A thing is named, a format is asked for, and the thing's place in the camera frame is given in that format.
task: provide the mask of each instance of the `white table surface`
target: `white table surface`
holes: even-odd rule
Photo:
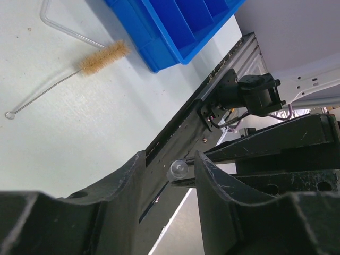
[[[132,47],[128,58],[94,76],[74,76],[10,121],[5,112],[97,50],[45,25],[41,5],[0,2],[1,190],[65,197],[113,172],[152,142],[241,38],[232,17],[189,65],[157,74]]]

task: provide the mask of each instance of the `wire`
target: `wire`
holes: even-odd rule
[[[288,117],[287,118],[280,118],[280,117],[277,117],[275,115],[269,115],[270,117],[276,119],[276,120],[279,120],[279,121],[287,121],[287,120],[290,120],[291,117],[293,116],[293,107],[291,104],[288,105],[288,110],[289,110],[289,114],[288,114]]]
[[[237,118],[233,118],[231,119],[230,121],[227,121],[226,123],[222,124],[222,125],[218,125],[216,124],[215,122],[213,122],[213,118],[209,117],[209,120],[211,122],[211,124],[218,128],[218,129],[221,129],[221,128],[225,128],[227,126],[230,126],[231,124],[234,124],[235,122],[238,122],[242,119],[244,119],[245,117],[249,116],[250,114],[248,112],[245,112],[244,114],[242,114],[241,116],[237,117]]]
[[[232,112],[233,112],[233,109],[231,109],[231,110],[229,111],[229,114],[228,114],[228,116],[224,119],[224,121],[227,121],[227,119],[230,117],[230,115],[232,114]]]
[[[238,123],[235,126],[229,126],[228,132],[235,132],[236,129],[239,127],[239,125],[241,124],[242,120],[238,121]]]

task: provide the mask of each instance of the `blue plastic bin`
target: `blue plastic bin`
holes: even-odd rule
[[[245,0],[105,0],[154,72],[188,64]]]

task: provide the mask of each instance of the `black mounting bracket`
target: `black mounting bracket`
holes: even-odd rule
[[[230,69],[221,79],[221,81],[214,87],[210,95],[203,102],[203,106],[199,109],[198,114],[206,123],[208,129],[212,131],[213,125],[211,124],[209,118],[221,119],[228,109],[224,108],[220,104],[219,94],[225,89],[227,86],[237,86],[237,75],[234,69]]]

